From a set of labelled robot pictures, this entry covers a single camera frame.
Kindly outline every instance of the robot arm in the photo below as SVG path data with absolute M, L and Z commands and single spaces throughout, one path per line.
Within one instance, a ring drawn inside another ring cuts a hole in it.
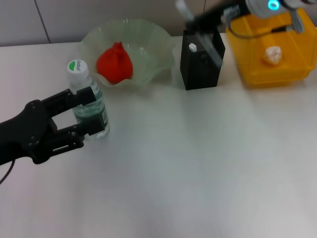
M 20 157 L 31 157 L 40 164 L 51 156 L 83 147 L 85 134 L 105 128 L 103 120 L 92 119 L 57 130 L 52 117 L 95 100 L 91 87 L 87 87 L 76 95 L 67 89 L 43 101 L 29 102 L 19 115 L 0 123 L 0 165 Z
M 178 11 L 186 20 L 186 28 L 196 33 L 210 58 L 217 67 L 221 67 L 222 59 L 214 49 L 206 32 L 225 22 L 228 29 L 239 38 L 252 39 L 267 34 L 295 30 L 297 33 L 304 31 L 302 21 L 297 14 L 298 8 L 317 3 L 317 0 L 227 0 L 214 6 L 212 9 L 199 16 L 193 16 L 183 0 L 176 1 Z M 292 25 L 280 26 L 270 32 L 254 36 L 242 36 L 231 29 L 231 20 L 244 15 L 253 14 L 259 18 L 269 18 L 284 12 L 290 12 Z

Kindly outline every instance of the green label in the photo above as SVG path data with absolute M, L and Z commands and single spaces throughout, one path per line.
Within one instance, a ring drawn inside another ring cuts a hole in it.
M 69 64 L 69 69 L 72 70 L 72 71 L 74 71 L 75 64 L 76 64 L 75 61 L 73 61 L 72 63 L 70 63 L 70 64 Z

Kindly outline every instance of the white wall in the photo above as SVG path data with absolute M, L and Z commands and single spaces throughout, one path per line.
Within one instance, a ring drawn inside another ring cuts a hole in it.
M 205 0 L 186 0 L 194 13 L 203 12 Z M 80 41 L 109 19 L 144 18 L 171 35 L 181 35 L 184 19 L 175 0 L 37 0 L 52 43 Z
M 33 0 L 0 0 L 0 46 L 48 43 Z
M 317 4 L 306 7 L 305 11 L 313 23 L 317 26 Z

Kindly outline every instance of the glass bowl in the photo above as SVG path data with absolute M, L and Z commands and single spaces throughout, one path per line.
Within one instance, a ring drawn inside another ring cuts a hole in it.
M 96 62 L 105 50 L 120 41 L 131 58 L 133 75 L 131 79 L 112 84 L 97 73 Z M 173 66 L 173 47 L 172 37 L 153 23 L 142 19 L 111 20 L 88 33 L 69 55 L 67 62 L 84 60 L 90 73 L 107 87 L 143 85 L 150 82 L 160 71 Z

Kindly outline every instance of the black cable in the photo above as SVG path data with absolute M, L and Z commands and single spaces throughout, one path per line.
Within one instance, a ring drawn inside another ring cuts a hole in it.
M 272 34 L 272 32 L 268 31 L 268 32 L 263 32 L 263 33 L 258 34 L 258 35 L 244 36 L 244 35 L 240 35 L 240 34 L 234 32 L 234 31 L 232 30 L 232 28 L 231 28 L 230 25 L 228 26 L 228 30 L 229 30 L 235 37 L 238 37 L 238 38 L 241 38 L 241 39 L 256 39 L 256 38 L 260 38 L 260 37 L 263 37 L 263 36 L 267 36 L 267 35 Z
M 40 20 L 41 20 L 42 26 L 43 26 L 43 28 L 44 28 L 46 37 L 47 37 L 49 43 L 51 43 L 51 40 L 50 40 L 48 31 L 46 30 L 46 27 L 45 27 L 45 24 L 44 24 L 44 21 L 43 21 L 43 18 L 42 18 L 42 15 L 41 15 L 41 12 L 40 12 L 40 9 L 39 9 L 39 6 L 38 6 L 38 3 L 36 2 L 36 0 L 34 0 L 34 3 L 35 3 L 35 7 L 36 7 L 36 9 L 37 9 L 37 11 L 38 11 L 38 14 L 39 14 L 39 16 L 40 16 Z
M 287 31 L 287 27 L 288 27 L 288 25 L 279 26 L 279 27 L 273 28 L 271 31 L 263 32 L 263 33 L 261 33 L 261 34 L 257 34 L 257 35 L 253 35 L 253 36 L 245 36 L 245 35 L 240 35 L 240 34 L 236 33 L 235 31 L 232 30 L 231 24 L 229 24 L 228 30 L 229 30 L 234 36 L 236 36 L 236 37 L 238 37 L 238 38 L 241 38 L 241 39 L 256 39 L 256 38 L 260 38 L 260 37 L 263 37 L 263 36 L 267 36 L 267 35 L 270 35 L 270 34 L 273 34 L 273 33 L 285 32 L 285 31 Z
M 270 34 L 273 34 L 273 33 L 285 32 L 285 31 L 287 31 L 287 28 L 289 27 L 289 25 L 279 26 L 279 27 L 273 28 L 271 31 L 263 32 L 263 33 L 260 33 L 260 34 L 257 34 L 257 35 L 253 35 L 253 36 L 240 35 L 240 34 L 236 33 L 234 30 L 232 30 L 232 28 L 231 28 L 231 21 L 233 20 L 233 16 L 235 16 L 235 15 L 236 14 L 232 14 L 232 15 L 230 15 L 230 16 L 228 16 L 226 18 L 227 27 L 228 27 L 228 30 L 235 37 L 238 37 L 238 38 L 241 38 L 241 39 L 247 39 L 247 40 L 256 39 L 256 38 L 267 36 L 267 35 L 270 35 Z
M 10 172 L 12 171 L 13 169 L 13 166 L 14 166 L 14 163 L 15 163 L 15 160 L 12 160 L 12 163 L 11 163 L 11 166 L 9 168 L 9 170 L 6 172 L 6 174 L 3 176 L 3 178 L 0 180 L 0 184 L 3 183 L 3 181 L 6 179 L 6 177 L 8 177 L 8 175 L 10 174 Z

